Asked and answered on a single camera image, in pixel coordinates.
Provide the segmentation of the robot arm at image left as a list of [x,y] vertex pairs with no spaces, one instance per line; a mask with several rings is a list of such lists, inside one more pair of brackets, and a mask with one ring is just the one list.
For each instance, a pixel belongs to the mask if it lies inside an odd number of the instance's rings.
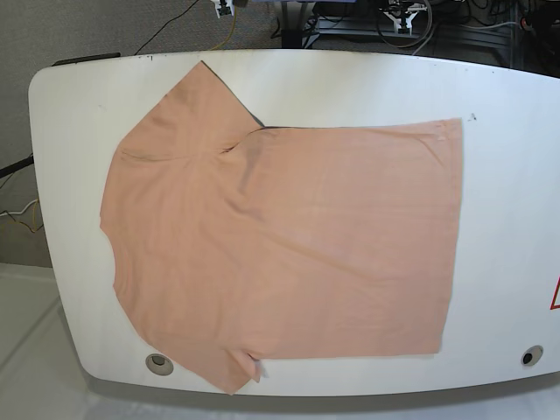
[[217,18],[233,16],[235,14],[234,0],[212,0]]

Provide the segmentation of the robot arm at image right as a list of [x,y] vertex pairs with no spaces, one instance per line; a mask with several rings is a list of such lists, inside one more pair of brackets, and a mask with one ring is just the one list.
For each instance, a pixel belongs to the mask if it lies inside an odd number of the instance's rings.
[[380,1],[378,9],[393,23],[394,32],[401,35],[427,34],[433,26],[433,10],[429,1]]

